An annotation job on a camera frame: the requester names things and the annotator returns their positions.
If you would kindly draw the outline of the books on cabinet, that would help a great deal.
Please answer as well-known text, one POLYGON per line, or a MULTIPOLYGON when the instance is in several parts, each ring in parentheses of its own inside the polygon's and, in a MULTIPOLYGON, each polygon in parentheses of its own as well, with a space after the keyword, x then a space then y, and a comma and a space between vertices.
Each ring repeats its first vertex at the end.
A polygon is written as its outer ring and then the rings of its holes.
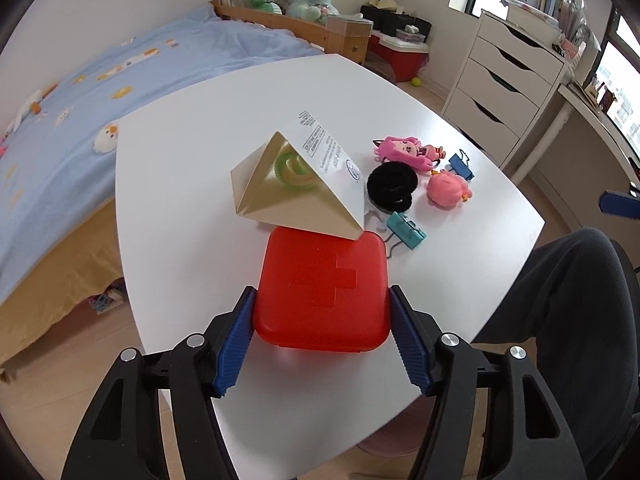
POLYGON ((587 49, 601 51, 591 30, 584 0, 501 0, 506 20, 544 46, 572 60, 587 49))

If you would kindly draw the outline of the white table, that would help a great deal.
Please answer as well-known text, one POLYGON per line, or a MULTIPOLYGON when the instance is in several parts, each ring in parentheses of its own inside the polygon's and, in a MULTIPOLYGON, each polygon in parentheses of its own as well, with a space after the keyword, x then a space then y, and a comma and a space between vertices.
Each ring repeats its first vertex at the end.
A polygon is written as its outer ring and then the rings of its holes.
MULTIPOLYGON (((472 197, 449 210, 416 192, 425 232, 396 248, 388 276, 413 307, 472 339, 544 226, 492 161, 419 101, 339 55, 224 74, 119 122, 120 258, 147 352, 175 347, 258 282, 273 226, 343 238, 376 230, 364 182, 373 143, 415 136, 470 156, 472 197)), ((366 438, 418 396, 393 341, 336 354, 250 343, 214 404, 243 479, 291 479, 366 438)))

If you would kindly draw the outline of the right leg dark trousers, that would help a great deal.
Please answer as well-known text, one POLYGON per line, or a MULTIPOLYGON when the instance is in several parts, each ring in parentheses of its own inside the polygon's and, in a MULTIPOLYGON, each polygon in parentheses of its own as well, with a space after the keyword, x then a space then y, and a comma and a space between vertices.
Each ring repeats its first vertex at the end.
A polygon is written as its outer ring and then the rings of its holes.
POLYGON ((529 339, 588 478, 638 478, 639 282, 620 244, 585 228, 530 253, 475 340, 529 339))

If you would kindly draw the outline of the white desk by window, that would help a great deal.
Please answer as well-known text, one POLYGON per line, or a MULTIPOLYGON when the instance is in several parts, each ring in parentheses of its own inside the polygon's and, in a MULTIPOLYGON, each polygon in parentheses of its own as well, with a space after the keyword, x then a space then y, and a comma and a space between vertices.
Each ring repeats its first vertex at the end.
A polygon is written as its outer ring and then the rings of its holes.
POLYGON ((573 87, 551 92, 501 168, 531 177, 553 203, 596 209, 607 191, 639 186, 639 157, 603 114, 573 87))

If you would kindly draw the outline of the bed with blue blanket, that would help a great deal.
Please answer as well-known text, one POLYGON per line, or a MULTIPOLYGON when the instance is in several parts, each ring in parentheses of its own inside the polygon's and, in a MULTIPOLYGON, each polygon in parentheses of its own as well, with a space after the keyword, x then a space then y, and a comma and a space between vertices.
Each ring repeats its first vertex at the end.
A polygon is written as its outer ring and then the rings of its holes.
POLYGON ((320 52, 362 62, 370 26, 212 2, 105 51, 43 91, 1 136, 1 357, 9 361, 122 276, 115 221, 119 119, 191 84, 320 52))

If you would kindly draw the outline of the white goose plush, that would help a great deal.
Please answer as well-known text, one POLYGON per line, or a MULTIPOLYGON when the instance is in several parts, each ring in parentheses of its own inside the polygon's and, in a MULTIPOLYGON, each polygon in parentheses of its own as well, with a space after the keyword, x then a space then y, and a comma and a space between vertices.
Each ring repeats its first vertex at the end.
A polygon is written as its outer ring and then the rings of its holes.
POLYGON ((14 133, 18 128, 20 128, 21 123, 29 114, 39 114, 41 110, 40 102, 42 99, 43 91, 35 91, 18 110, 12 122, 10 122, 6 127, 6 134, 14 133))

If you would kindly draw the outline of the pink haired doll figure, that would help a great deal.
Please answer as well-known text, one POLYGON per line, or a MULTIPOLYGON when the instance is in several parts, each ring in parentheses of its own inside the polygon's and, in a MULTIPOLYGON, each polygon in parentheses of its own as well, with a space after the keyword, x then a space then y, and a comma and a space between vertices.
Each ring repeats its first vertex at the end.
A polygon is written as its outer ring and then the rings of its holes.
POLYGON ((378 162, 402 162, 417 174, 430 174, 446 156, 442 146, 422 144, 414 136, 386 136, 373 140, 373 144, 373 153, 378 162))

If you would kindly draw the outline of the red plastic box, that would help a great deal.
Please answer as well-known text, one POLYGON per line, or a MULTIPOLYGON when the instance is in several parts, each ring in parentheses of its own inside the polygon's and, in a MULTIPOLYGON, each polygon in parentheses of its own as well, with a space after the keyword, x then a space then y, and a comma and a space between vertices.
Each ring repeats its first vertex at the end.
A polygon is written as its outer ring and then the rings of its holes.
POLYGON ((268 238, 253 313, 274 346, 368 352, 390 332, 386 250, 366 231, 356 240, 278 226, 268 238))

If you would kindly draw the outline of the light green dinosaur plush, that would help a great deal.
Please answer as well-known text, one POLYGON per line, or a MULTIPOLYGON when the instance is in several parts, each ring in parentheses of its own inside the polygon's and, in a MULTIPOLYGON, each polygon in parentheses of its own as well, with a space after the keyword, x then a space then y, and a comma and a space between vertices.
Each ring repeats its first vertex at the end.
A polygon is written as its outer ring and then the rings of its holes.
POLYGON ((325 25, 330 16, 340 14, 332 0, 286 0, 285 14, 290 18, 325 25))

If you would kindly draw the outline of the blue binder clip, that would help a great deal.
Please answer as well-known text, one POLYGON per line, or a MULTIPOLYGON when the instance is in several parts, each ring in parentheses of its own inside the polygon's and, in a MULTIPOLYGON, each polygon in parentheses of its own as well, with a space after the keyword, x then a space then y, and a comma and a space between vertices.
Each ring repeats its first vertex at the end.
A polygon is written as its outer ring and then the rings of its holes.
POLYGON ((451 172, 462 177, 465 181, 470 182, 474 178, 473 171, 470 168, 469 155, 463 150, 458 151, 450 157, 448 167, 451 172))

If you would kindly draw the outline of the black bag on cooler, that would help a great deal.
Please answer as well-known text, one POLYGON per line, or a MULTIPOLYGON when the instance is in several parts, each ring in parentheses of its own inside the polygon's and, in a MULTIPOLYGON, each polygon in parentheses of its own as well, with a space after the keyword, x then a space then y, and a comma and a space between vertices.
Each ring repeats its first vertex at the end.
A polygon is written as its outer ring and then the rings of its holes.
POLYGON ((432 28, 430 22, 405 12, 397 13, 392 10, 381 9, 375 6, 375 3, 381 3, 381 0, 374 0, 373 3, 366 3, 360 6, 360 12, 366 20, 373 23, 372 28, 374 30, 382 32, 384 35, 395 37, 398 30, 405 32, 406 27, 410 25, 418 29, 418 34, 423 37, 422 42, 427 40, 432 28))

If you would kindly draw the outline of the black hair scrunchie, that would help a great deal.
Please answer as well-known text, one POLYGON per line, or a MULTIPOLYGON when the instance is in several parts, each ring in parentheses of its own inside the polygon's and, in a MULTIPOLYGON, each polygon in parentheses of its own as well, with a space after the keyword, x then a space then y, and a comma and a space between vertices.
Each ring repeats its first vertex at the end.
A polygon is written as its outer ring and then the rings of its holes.
POLYGON ((412 205, 412 193, 419 184, 418 175, 404 162, 383 162, 370 173, 366 188, 370 202, 379 210, 406 212, 412 205))

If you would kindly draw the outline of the teal binder clip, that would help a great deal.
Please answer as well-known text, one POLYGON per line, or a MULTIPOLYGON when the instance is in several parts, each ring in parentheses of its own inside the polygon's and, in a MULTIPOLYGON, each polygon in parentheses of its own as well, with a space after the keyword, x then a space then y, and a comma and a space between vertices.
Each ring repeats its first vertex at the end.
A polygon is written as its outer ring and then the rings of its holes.
POLYGON ((394 250, 405 247, 416 249, 425 239, 426 233, 403 212, 393 212, 386 220, 388 235, 384 238, 386 259, 393 257, 394 250))

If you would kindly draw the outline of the white drawer cabinet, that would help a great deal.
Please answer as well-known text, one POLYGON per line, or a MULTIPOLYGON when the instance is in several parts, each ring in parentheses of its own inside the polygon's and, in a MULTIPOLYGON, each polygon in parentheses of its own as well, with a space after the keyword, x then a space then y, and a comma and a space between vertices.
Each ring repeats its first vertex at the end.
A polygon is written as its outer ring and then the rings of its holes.
POLYGON ((484 11, 442 116, 503 168, 572 73, 524 29, 484 11))

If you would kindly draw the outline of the pink round plush toy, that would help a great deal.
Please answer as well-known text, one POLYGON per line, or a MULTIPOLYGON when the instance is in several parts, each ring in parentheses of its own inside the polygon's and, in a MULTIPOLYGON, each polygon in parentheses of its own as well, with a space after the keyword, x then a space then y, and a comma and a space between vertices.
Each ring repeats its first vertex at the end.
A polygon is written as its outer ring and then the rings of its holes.
POLYGON ((468 182, 451 171, 433 171, 425 191, 427 199, 442 209, 452 209, 473 197, 468 182))

